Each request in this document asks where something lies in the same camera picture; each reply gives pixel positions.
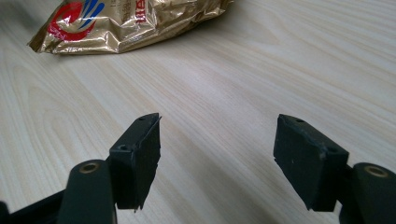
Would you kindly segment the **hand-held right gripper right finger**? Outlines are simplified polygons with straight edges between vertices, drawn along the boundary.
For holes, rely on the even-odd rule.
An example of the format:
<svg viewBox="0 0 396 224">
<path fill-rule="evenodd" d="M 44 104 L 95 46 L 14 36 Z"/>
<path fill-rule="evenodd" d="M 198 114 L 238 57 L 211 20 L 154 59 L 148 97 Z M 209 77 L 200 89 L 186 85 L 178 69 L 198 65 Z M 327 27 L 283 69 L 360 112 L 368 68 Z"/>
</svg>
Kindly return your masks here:
<svg viewBox="0 0 396 224">
<path fill-rule="evenodd" d="M 277 118 L 274 157 L 307 209 L 331 212 L 349 153 L 302 119 Z"/>
</svg>

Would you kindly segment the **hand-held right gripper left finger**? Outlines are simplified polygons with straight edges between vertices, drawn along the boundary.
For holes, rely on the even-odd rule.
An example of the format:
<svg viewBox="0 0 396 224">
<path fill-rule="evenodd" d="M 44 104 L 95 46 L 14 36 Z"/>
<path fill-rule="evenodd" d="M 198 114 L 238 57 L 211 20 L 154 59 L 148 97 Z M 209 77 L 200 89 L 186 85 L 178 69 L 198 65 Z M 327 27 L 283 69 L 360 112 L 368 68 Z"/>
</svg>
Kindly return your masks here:
<svg viewBox="0 0 396 224">
<path fill-rule="evenodd" d="M 160 115 L 136 119 L 110 148 L 113 197 L 119 209 L 142 209 L 161 157 Z"/>
</svg>

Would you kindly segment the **gold foil snack bag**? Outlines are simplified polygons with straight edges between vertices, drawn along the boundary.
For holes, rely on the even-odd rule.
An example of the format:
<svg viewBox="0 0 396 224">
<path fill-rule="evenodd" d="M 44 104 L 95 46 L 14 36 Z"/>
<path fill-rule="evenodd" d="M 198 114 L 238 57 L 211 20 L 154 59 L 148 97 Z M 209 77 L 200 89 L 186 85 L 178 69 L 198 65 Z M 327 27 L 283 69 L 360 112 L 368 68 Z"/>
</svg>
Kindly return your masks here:
<svg viewBox="0 0 396 224">
<path fill-rule="evenodd" d="M 181 35 L 233 0 L 63 0 L 29 42 L 37 53 L 123 53 Z"/>
</svg>

